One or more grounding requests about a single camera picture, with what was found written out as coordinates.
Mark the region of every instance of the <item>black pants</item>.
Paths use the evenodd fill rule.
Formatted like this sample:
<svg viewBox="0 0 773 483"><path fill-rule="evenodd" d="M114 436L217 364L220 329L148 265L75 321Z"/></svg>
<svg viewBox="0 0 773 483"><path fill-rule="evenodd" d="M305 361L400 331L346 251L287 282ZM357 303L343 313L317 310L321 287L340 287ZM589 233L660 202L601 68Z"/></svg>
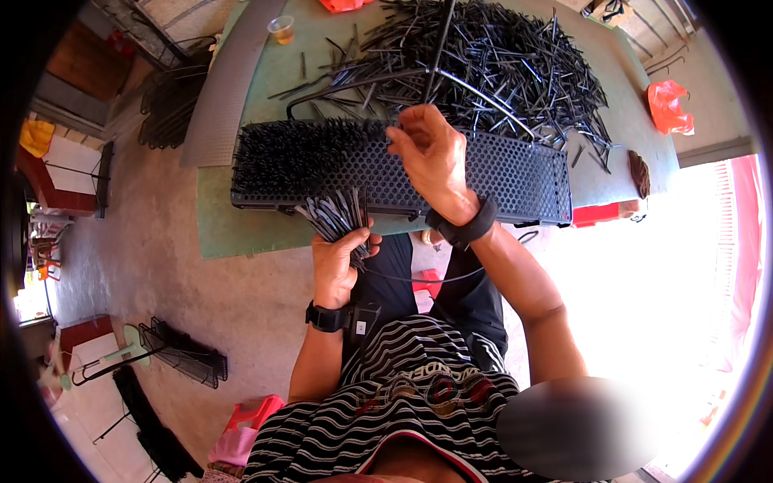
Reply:
<svg viewBox="0 0 773 483"><path fill-rule="evenodd" d="M411 278L410 261L414 255L414 246L408 233L385 236L380 246L378 255L365 260L366 267L394 277ZM445 278L459 277L480 267L480 260L472 249L454 249ZM352 289L352 301L376 302L381 305L379 320L371 333L378 332L382 324L418 313L410 282L395 281L367 272L357 277L357 283ZM459 281L444 282L429 315L456 328L465 341L475 332L493 342L502 356L507 351L502 295L485 270ZM345 347L344 361L348 360L347 352Z"/></svg>

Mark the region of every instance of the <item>hand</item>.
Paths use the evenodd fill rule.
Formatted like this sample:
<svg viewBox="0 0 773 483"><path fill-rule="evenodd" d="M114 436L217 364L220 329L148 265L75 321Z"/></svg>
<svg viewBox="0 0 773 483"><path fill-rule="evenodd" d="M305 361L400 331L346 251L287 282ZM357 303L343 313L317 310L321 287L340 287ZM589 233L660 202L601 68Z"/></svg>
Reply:
<svg viewBox="0 0 773 483"><path fill-rule="evenodd" d="M465 181L467 138L432 104L407 108L400 123L386 129L389 153L403 158L411 184L435 211L456 226L469 223L481 207Z"/></svg>
<svg viewBox="0 0 773 483"><path fill-rule="evenodd" d="M357 282L357 269L349 266L349 254L370 238L370 257L379 253L381 235L371 234L367 228L354 230L335 243L328 243L319 234L312 238L314 258L314 305L338 310L349 303L352 288Z"/></svg>

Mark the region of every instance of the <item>brown leaf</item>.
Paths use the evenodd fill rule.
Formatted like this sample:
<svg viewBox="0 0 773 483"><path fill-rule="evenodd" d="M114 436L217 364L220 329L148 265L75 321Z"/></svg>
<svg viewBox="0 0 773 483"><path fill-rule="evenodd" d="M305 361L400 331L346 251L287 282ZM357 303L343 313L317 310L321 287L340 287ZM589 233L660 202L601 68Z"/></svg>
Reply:
<svg viewBox="0 0 773 483"><path fill-rule="evenodd" d="M631 177L636 184L638 195L645 199L649 196L649 167L636 151L628 151L628 166L631 168Z"/></svg>

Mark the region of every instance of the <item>yellow cloth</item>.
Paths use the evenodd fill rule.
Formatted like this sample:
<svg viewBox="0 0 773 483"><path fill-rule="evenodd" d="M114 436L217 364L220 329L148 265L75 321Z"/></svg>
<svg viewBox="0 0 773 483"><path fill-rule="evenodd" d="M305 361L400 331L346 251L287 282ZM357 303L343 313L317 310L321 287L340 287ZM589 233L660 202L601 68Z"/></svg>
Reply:
<svg viewBox="0 0 773 483"><path fill-rule="evenodd" d="M25 119L19 144L36 158L42 158L51 145L51 137L56 126L45 121Z"/></svg>

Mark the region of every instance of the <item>black perforated panel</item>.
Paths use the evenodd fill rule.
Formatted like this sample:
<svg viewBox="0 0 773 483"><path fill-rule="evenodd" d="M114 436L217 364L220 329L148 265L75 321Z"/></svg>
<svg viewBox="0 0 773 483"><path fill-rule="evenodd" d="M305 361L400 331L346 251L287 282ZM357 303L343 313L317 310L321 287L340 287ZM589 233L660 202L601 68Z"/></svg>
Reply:
<svg viewBox="0 0 773 483"><path fill-rule="evenodd" d="M516 139L458 129L467 137L467 184L479 195L494 195L498 220L516 225L571 223L567 156L555 149ZM416 193L398 156L387 153L387 139L347 153L346 162L313 192L231 193L237 208L290 210L306 196L325 196L336 189L368 186L368 210L423 216L429 211Z"/></svg>

